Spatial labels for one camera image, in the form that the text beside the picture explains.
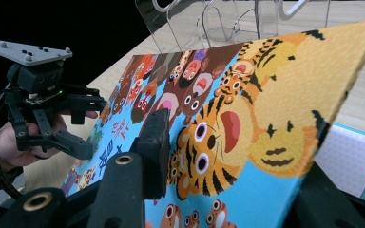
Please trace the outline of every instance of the eye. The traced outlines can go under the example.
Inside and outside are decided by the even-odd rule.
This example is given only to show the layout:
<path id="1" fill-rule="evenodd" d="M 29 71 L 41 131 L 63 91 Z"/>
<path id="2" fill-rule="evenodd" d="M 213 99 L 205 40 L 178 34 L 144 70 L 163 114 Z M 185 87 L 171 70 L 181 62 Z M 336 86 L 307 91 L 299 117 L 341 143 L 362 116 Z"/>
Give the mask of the eye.
<path id="1" fill-rule="evenodd" d="M 191 105 L 191 109 L 192 109 L 192 110 L 196 110 L 196 109 L 198 108 L 199 103 L 200 103 L 200 102 L 195 101 L 195 102 Z"/>
<path id="2" fill-rule="evenodd" d="M 225 78 L 224 81 L 223 81 L 223 85 L 224 86 L 227 86 L 229 84 L 229 81 L 230 81 L 230 77 L 229 78 Z"/>
<path id="3" fill-rule="evenodd" d="M 215 200 L 214 202 L 213 202 L 213 209 L 215 210 L 215 211 L 217 211 L 217 210 L 219 210 L 219 208 L 221 207 L 221 203 L 218 201 L 218 200 Z"/>
<path id="4" fill-rule="evenodd" d="M 198 211 L 194 211 L 194 213 L 192 213 L 192 218 L 194 218 L 194 220 L 198 220 Z"/>
<path id="5" fill-rule="evenodd" d="M 206 122 L 202 122 L 198 124 L 197 129 L 195 129 L 195 141 L 200 143 L 205 137 L 207 132 L 207 124 Z"/>
<path id="6" fill-rule="evenodd" d="M 185 217 L 185 222 L 184 223 L 185 223 L 185 226 L 189 225 L 189 216 Z"/>
<path id="7" fill-rule="evenodd" d="M 185 101 L 183 101 L 183 103 L 184 103 L 185 105 L 188 105 L 188 104 L 189 104 L 189 102 L 191 102 L 191 96 L 190 96 L 190 95 L 186 96 Z"/>
<path id="8" fill-rule="evenodd" d="M 173 158 L 171 158 L 171 160 L 173 161 L 173 163 L 177 162 L 177 156 L 174 155 Z"/>
<path id="9" fill-rule="evenodd" d="M 173 170 L 171 170 L 171 176 L 176 177 L 176 175 L 177 175 L 177 169 L 173 168 Z"/>
<path id="10" fill-rule="evenodd" d="M 170 219 L 171 216 L 173 215 L 174 210 L 173 210 L 173 205 L 168 205 L 167 209 L 165 210 L 165 216 Z"/>
<path id="11" fill-rule="evenodd" d="M 198 156 L 197 162 L 195 163 L 195 167 L 197 168 L 197 172 L 202 175 L 206 172 L 207 168 L 209 167 L 209 157 L 205 153 L 201 153 Z"/>
<path id="12" fill-rule="evenodd" d="M 233 88 L 236 89 L 240 86 L 240 82 L 233 83 Z"/>
<path id="13" fill-rule="evenodd" d="M 212 224 L 212 222 L 213 222 L 213 216 L 212 215 L 207 216 L 206 217 L 206 223 L 208 225 L 210 225 L 210 224 Z"/>
<path id="14" fill-rule="evenodd" d="M 144 102 L 142 103 L 142 108 L 141 108 L 141 110 L 142 110 L 142 111 L 145 111 L 145 110 L 146 110 L 146 107 L 147 107 L 147 101 L 144 101 Z"/>
<path id="15" fill-rule="evenodd" d="M 138 69 L 141 70 L 144 68 L 144 63 L 141 63 L 139 66 L 138 66 Z"/>

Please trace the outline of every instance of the table surface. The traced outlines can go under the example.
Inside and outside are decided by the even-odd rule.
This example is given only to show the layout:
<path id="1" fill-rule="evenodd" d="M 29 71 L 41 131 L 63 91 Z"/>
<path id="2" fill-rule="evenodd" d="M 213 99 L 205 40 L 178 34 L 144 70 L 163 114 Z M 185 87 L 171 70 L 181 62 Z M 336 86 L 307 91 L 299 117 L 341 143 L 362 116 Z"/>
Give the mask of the table surface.
<path id="1" fill-rule="evenodd" d="M 306 15 L 309 17 L 309 20 L 310 17 L 314 16 L 312 12 L 306 13 Z M 365 1 L 331 1 L 328 27 L 364 20 Z M 297 30 L 302 31 L 304 29 L 299 26 Z M 151 36 L 147 37 L 138 46 L 130 50 L 122 59 L 99 75 L 88 87 L 100 89 L 101 95 L 107 99 L 116 82 L 119 81 L 131 57 L 136 54 L 148 53 L 159 53 L 156 43 Z M 70 123 L 70 117 L 65 117 L 65 119 L 68 131 L 83 139 L 87 139 L 97 121 L 86 119 L 84 125 L 72 125 Z M 336 122 L 365 131 L 365 66 L 361 69 L 353 89 L 339 110 Z M 73 162 L 74 158 L 71 156 L 65 153 L 59 153 L 49 160 L 39 161 L 25 167 L 27 191 L 40 187 L 60 187 Z"/>

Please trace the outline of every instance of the clear plastic holder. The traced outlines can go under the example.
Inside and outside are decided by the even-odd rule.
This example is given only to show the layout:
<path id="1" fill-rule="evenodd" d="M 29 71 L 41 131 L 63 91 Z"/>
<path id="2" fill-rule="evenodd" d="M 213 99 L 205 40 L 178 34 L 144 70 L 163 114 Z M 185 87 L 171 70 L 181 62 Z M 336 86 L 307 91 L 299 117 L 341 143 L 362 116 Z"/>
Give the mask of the clear plastic holder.
<path id="1" fill-rule="evenodd" d="M 209 47 L 236 44 L 240 41 L 239 9 L 236 1 L 208 1 L 203 11 L 204 38 Z"/>
<path id="2" fill-rule="evenodd" d="M 330 2 L 173 0 L 160 9 L 157 0 L 136 0 L 160 52 L 212 48 L 324 28 Z"/>
<path id="3" fill-rule="evenodd" d="M 167 19 L 181 51 L 207 48 L 202 25 L 207 1 L 174 0 L 167 9 Z"/>
<path id="4" fill-rule="evenodd" d="M 135 0 L 136 8 L 144 19 L 160 53 L 180 51 L 177 40 L 167 21 L 171 4 L 161 7 L 157 0 Z"/>
<path id="5" fill-rule="evenodd" d="M 330 3 L 331 0 L 278 0 L 278 35 L 327 27 Z"/>

